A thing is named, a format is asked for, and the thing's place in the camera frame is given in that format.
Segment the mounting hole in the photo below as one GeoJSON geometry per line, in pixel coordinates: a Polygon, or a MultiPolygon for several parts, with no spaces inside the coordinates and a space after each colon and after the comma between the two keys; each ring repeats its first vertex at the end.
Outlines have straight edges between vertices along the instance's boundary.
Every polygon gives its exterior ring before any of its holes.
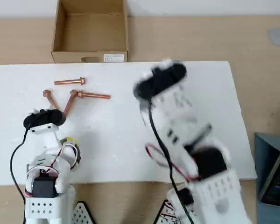
{"type": "Polygon", "coordinates": [[[178,137],[175,136],[174,139],[172,140],[172,143],[175,144],[178,141],[178,137]]]}
{"type": "Polygon", "coordinates": [[[169,129],[168,133],[167,133],[167,137],[169,138],[172,135],[173,131],[172,129],[169,129]]]}

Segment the table surface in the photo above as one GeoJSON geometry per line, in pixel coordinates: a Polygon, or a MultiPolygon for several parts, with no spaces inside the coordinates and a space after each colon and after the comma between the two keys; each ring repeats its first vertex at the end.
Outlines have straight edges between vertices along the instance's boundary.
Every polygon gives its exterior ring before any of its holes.
{"type": "MultiPolygon", "coordinates": [[[[0,19],[0,64],[53,63],[53,27],[54,19],[0,19]]],[[[272,27],[280,27],[280,16],[129,18],[128,61],[229,61],[253,147],[254,132],[280,134],[280,47],[268,40],[272,27]]],[[[241,184],[255,223],[255,181],[241,184]]],[[[83,184],[76,198],[88,203],[97,223],[151,224],[169,188],[83,184]]],[[[20,223],[22,212],[15,187],[0,187],[0,224],[20,223]]]]}

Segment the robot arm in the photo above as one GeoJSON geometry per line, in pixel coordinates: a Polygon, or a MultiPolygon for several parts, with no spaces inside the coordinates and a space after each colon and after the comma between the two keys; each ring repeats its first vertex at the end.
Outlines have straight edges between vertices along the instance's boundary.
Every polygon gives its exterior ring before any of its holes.
{"type": "MultiPolygon", "coordinates": [[[[168,149],[172,167],[186,181],[179,186],[178,192],[174,189],[168,192],[168,200],[183,224],[193,221],[200,224],[250,224],[229,151],[212,137],[211,125],[195,114],[191,101],[183,94],[182,80],[185,77],[186,68],[181,63],[167,63],[152,69],[151,77],[134,88],[146,126],[152,127],[148,111],[149,104],[152,104],[154,126],[168,149]],[[185,216],[182,203],[190,213],[191,221],[185,216]]],[[[149,156],[165,166],[164,152],[149,146],[146,148],[149,156]]]]}

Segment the copper bolt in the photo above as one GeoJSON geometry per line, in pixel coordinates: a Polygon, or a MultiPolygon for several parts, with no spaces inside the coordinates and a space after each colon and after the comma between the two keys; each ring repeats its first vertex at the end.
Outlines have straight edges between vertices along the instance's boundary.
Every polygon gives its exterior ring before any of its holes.
{"type": "Polygon", "coordinates": [[[84,85],[85,84],[85,78],[80,77],[80,79],[55,81],[54,85],[66,85],[66,84],[75,84],[75,83],[79,83],[81,85],[84,85]]]}
{"type": "Polygon", "coordinates": [[[83,91],[78,92],[79,97],[91,97],[91,98],[102,98],[102,99],[110,99],[110,95],[102,95],[102,94],[96,94],[96,93],[87,93],[83,91]]]}
{"type": "Polygon", "coordinates": [[[72,104],[74,102],[75,97],[77,96],[77,93],[78,92],[76,90],[70,91],[70,98],[69,98],[69,101],[67,102],[67,105],[66,105],[66,107],[64,109],[64,112],[63,112],[66,117],[67,117],[67,115],[70,112],[70,108],[71,108],[71,106],[72,106],[72,104]]]}
{"type": "Polygon", "coordinates": [[[50,104],[52,105],[52,107],[54,107],[55,109],[58,109],[57,104],[55,103],[54,99],[52,98],[52,93],[51,93],[50,90],[44,90],[44,91],[42,92],[42,95],[48,99],[48,101],[50,102],[50,104]]]}

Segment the open cardboard box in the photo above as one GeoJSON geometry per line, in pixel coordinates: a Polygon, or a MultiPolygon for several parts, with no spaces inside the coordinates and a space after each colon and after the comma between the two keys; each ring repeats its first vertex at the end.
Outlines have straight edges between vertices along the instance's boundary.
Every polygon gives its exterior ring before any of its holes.
{"type": "Polygon", "coordinates": [[[55,63],[126,62],[126,0],[59,0],[55,63]]]}

